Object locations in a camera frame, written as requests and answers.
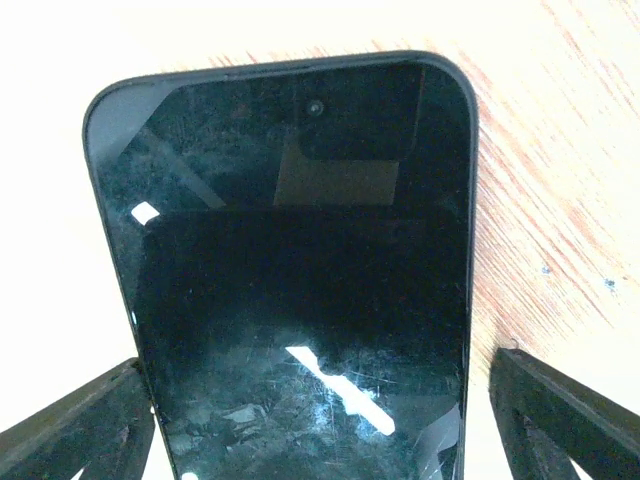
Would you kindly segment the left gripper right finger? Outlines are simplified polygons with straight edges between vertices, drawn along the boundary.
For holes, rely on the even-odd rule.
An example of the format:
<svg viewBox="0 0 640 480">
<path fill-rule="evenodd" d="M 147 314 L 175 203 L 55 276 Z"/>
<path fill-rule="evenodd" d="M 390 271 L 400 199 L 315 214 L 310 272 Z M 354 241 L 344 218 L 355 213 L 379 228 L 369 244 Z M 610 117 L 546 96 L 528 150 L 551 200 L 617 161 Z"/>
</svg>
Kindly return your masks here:
<svg viewBox="0 0 640 480">
<path fill-rule="evenodd" d="M 495 352 L 489 394 L 513 478 L 639 477 L 639 416 L 525 351 Z"/>
</svg>

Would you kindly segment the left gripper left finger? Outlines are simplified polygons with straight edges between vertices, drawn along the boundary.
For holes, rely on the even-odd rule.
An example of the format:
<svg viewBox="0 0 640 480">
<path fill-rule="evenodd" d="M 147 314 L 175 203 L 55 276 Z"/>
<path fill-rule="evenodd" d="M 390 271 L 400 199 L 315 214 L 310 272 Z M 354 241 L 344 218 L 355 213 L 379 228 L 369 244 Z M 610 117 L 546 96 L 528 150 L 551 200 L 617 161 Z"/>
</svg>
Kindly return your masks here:
<svg viewBox="0 0 640 480">
<path fill-rule="evenodd" d="M 131 358 L 1 433 L 3 479 L 140 479 L 151 399 Z"/>
</svg>

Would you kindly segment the black object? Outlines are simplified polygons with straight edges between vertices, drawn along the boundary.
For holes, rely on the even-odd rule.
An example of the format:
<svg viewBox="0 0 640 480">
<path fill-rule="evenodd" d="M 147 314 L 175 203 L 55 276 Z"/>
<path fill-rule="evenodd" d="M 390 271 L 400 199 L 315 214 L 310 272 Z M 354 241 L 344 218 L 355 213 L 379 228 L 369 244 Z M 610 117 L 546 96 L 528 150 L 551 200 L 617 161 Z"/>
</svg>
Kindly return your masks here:
<svg viewBox="0 0 640 480">
<path fill-rule="evenodd" d="M 463 477 L 478 130 L 423 51 L 95 96 L 86 163 L 175 478 Z"/>
</svg>

